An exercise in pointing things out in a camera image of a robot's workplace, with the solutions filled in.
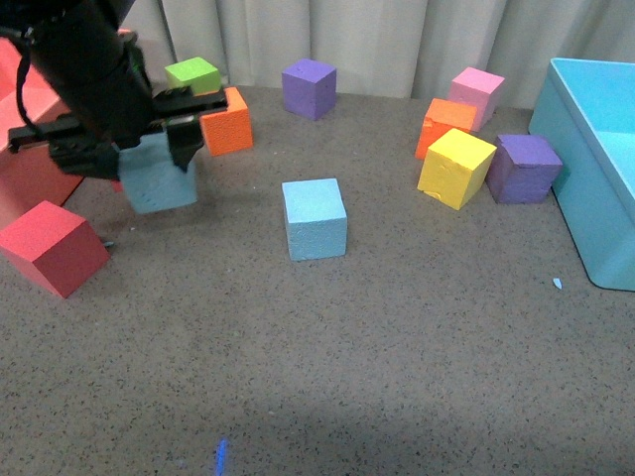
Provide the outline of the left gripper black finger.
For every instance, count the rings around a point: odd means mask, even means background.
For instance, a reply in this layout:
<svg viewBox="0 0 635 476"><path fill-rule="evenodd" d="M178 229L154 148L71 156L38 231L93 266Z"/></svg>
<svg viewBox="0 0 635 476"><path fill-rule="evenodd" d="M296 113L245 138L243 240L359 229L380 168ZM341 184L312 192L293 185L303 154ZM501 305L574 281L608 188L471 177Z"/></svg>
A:
<svg viewBox="0 0 635 476"><path fill-rule="evenodd" d="M173 163L186 173L194 154L203 146L199 119L195 115L171 118L165 130Z"/></svg>
<svg viewBox="0 0 635 476"><path fill-rule="evenodd" d="M49 142L49 155L64 174L119 180L119 152L111 144L93 142L83 137Z"/></svg>

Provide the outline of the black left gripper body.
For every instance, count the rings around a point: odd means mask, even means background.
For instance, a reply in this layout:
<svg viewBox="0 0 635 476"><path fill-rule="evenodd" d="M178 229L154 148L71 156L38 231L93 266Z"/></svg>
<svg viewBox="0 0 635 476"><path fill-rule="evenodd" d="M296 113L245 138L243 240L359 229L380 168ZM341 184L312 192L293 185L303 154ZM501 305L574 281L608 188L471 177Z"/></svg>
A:
<svg viewBox="0 0 635 476"><path fill-rule="evenodd" d="M161 91L145 108L132 110L130 107L122 111L107 113L104 122L80 119L76 113L60 114L55 120L36 123L40 130L21 126L11 128L8 132L9 151L19 152L23 148L36 144L61 139L66 135L92 133L96 137L108 134L110 138L132 139L149 134L150 130L162 120L188 115L215 113L227 109L227 99L223 88L217 92L193 94L189 87L180 87Z"/></svg>

